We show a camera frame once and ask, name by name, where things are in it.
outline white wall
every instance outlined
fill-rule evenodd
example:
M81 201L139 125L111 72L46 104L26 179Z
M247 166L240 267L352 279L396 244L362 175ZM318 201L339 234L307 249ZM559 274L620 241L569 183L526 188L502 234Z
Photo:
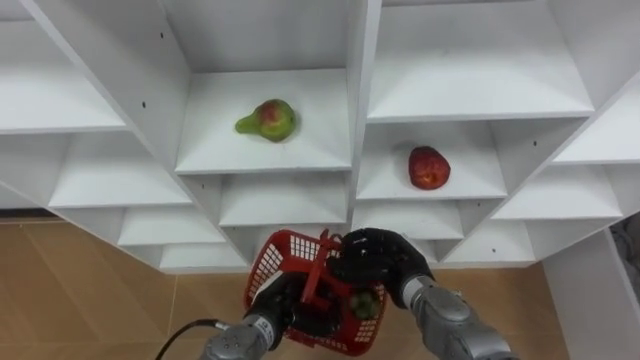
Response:
M543 264L572 360L640 359L640 306L608 230Z

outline wooden floor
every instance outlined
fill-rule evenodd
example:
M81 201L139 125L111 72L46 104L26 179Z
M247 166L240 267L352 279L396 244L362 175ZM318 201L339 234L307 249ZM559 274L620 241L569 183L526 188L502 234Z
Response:
M438 271L524 360L568 359L542 268ZM0 225L0 359L149 360L199 317L238 321L245 275L163 275L65 223ZM198 359L210 330L166 359ZM268 359L338 359L285 341ZM407 312L387 310L362 359L434 359Z

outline green fruit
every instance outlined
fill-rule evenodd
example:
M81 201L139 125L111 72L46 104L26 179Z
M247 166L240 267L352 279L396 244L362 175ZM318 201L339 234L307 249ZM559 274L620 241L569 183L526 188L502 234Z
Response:
M265 101L251 115L236 122L236 131L240 134L256 134L273 142L286 139L295 128L293 109L280 99Z
M382 304L373 289L358 289L349 298L351 313L358 320L371 320L380 314Z

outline black cable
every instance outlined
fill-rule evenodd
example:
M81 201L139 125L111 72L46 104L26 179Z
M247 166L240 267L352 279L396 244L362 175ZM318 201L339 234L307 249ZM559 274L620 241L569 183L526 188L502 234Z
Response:
M184 334L184 332L186 332L187 330L197 326L208 326L208 327L215 328L217 323L218 323L218 319L198 319L181 327L180 329L178 329L178 331L176 331L175 333L173 333L173 335L171 335L171 337L169 338L169 340L167 340L166 343L164 343L164 345L162 346L162 349L160 349L160 352L158 353L158 356L156 356L156 360L162 360L164 353L166 353L167 350L169 350L169 347L171 346L171 344L173 344L173 342L176 341L176 339L180 335Z

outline robotic arm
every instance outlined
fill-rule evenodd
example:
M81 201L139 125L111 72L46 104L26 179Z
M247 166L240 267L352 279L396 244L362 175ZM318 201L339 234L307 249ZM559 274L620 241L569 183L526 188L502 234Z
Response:
M436 283L424 257L397 233L349 233L342 256L328 259L327 265L348 283L381 281L396 306L411 311L425 347L441 360L518 359L459 295ZM299 299L300 280L292 279L280 276L263 286L240 325L219 323L223 332L208 340L200 360L259 360L275 349L296 321L291 301Z

